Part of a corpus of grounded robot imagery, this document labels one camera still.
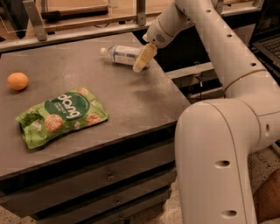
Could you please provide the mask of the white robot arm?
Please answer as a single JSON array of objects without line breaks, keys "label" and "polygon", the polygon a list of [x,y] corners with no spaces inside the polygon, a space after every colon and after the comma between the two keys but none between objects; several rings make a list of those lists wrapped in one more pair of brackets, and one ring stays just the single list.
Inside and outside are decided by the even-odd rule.
[{"label": "white robot arm", "polygon": [[257,224],[248,156],[280,137],[280,88],[213,0],[173,0],[150,25],[133,69],[141,71],[157,49],[190,26],[226,96],[196,102],[178,119],[175,158],[183,223]]}]

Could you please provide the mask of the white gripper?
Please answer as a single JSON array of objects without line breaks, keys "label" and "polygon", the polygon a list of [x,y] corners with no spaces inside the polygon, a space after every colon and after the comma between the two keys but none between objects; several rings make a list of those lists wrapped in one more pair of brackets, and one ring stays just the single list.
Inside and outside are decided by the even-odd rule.
[{"label": "white gripper", "polygon": [[167,47],[175,37],[190,27],[190,18],[179,12],[163,12],[150,25],[143,39],[148,42],[136,58],[133,71],[140,73],[157,54]]}]

